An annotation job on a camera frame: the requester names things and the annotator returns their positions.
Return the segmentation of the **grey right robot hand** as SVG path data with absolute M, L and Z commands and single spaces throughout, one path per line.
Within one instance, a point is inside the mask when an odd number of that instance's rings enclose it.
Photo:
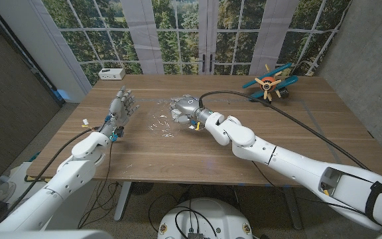
M 194 121 L 202 125 L 215 125 L 219 118 L 208 108 L 200 106 L 199 100 L 191 95 L 172 99 L 170 112 L 174 122 L 182 124 Z

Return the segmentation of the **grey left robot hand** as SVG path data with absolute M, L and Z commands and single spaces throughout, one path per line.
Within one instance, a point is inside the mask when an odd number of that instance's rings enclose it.
M 128 124 L 130 117 L 139 109 L 135 104 L 135 96 L 131 90 L 122 86 L 109 105 L 109 119 L 98 129 L 99 133 L 109 137 L 113 132 L 120 131 Z

